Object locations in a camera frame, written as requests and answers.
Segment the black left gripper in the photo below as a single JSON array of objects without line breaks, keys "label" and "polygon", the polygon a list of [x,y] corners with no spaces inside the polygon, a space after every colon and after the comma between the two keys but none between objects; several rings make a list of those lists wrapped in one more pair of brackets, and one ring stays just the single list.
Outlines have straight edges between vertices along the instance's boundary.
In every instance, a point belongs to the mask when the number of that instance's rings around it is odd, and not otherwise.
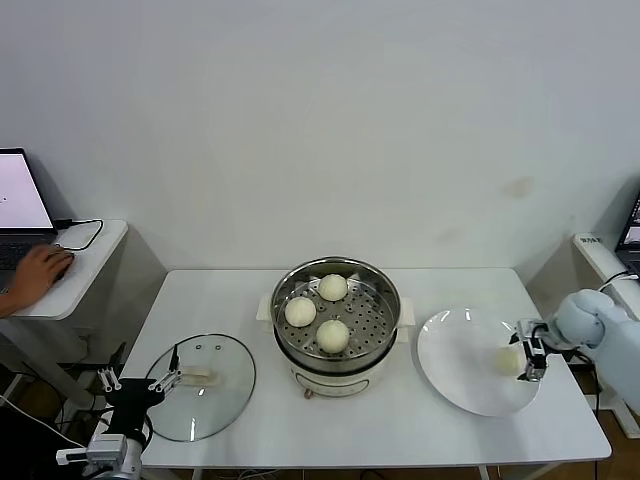
[{"label": "black left gripper", "polygon": [[163,393],[169,391],[181,376],[178,345],[172,349],[167,372],[158,380],[124,378],[119,381],[116,370],[120,366],[126,343],[122,342],[110,356],[104,368],[97,371],[107,403],[113,408],[108,434],[123,435],[127,439],[145,440],[143,426],[150,408],[163,401]]}]

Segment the bare person hand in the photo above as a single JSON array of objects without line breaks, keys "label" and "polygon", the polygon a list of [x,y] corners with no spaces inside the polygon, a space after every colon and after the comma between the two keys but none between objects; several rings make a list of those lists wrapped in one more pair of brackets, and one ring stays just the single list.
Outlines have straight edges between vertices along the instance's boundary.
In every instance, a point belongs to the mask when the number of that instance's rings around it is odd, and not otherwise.
[{"label": "bare person hand", "polygon": [[75,255],[61,247],[39,245],[18,264],[6,293],[1,295],[1,317],[37,303],[73,264]]}]

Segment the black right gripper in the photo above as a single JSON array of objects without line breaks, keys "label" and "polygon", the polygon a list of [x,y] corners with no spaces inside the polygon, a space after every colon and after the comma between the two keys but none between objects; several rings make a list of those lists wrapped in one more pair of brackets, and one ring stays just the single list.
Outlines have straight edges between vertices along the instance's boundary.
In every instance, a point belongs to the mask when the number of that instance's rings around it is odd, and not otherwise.
[{"label": "black right gripper", "polygon": [[529,327],[516,327],[509,339],[509,344],[516,343],[524,344],[527,359],[525,371],[517,379],[532,383],[540,382],[547,369],[547,354],[542,340],[537,336],[530,336]]}]

